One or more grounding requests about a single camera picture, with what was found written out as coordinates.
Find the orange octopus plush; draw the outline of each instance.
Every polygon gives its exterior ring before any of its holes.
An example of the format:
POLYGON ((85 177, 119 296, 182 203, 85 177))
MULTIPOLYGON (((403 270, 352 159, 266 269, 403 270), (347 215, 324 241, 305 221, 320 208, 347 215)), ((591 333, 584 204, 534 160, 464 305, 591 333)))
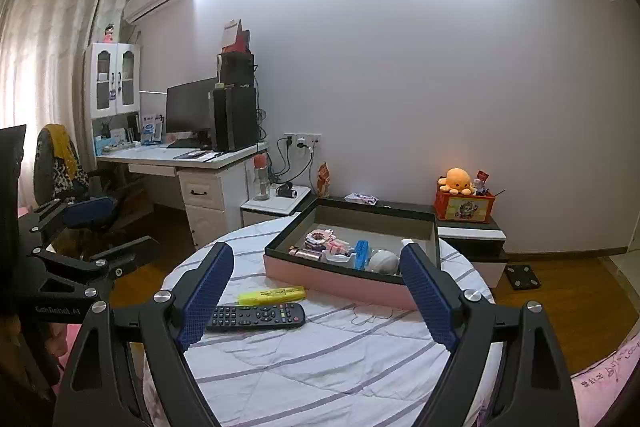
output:
POLYGON ((455 196, 460 193, 463 196, 468 196, 473 191, 471 188, 471 178, 466 171, 462 169, 449 169, 446 178, 440 178, 438 180, 440 190, 448 192, 455 196))

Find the metal screw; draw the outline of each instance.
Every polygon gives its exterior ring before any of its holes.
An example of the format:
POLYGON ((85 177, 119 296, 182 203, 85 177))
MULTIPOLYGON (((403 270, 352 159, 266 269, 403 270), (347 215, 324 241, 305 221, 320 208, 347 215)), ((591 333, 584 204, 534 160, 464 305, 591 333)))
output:
POLYGON ((542 304, 537 301, 529 301, 527 303, 527 310, 532 313, 540 313, 542 311, 542 304))
POLYGON ((95 301, 91 305, 91 311, 94 313, 102 313, 107 309, 107 303, 105 301, 95 301))
POLYGON ((154 295, 154 301, 167 302, 171 298, 171 292, 169 290, 160 290, 154 295))
POLYGON ((465 290, 465 299, 471 302, 478 302, 482 298, 480 290, 465 290))

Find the chair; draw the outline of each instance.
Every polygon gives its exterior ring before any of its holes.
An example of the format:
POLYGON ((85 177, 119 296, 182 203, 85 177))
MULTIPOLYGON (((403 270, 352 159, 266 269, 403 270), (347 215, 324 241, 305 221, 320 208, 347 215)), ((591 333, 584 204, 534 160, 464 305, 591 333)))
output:
POLYGON ((63 222, 68 229, 89 229, 105 233, 118 219, 124 204, 124 194, 109 194, 115 176, 107 169, 85 172, 78 153, 63 125, 50 124, 38 134, 33 166, 33 191, 38 204, 60 198, 73 198, 63 222), (89 179, 99 177, 106 195, 92 198, 89 179))

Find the tv remote control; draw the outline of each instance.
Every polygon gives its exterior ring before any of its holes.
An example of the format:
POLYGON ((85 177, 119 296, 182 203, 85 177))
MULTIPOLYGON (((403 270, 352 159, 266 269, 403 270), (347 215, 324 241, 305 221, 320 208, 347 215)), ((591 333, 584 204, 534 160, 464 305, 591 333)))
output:
POLYGON ((296 302, 262 306, 218 306, 207 324, 209 333, 236 330, 299 328, 305 311, 296 302))

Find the yellow scarf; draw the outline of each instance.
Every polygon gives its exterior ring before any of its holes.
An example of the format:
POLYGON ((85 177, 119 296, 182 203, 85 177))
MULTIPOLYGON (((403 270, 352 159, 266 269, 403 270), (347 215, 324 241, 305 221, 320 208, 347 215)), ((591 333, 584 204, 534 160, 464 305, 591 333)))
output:
POLYGON ((58 123, 49 123, 44 128, 49 131, 53 142, 53 156, 65 161, 66 173, 70 180, 74 180, 76 172, 78 172, 78 163, 76 163, 76 158, 71 150, 71 142, 65 126, 58 123))

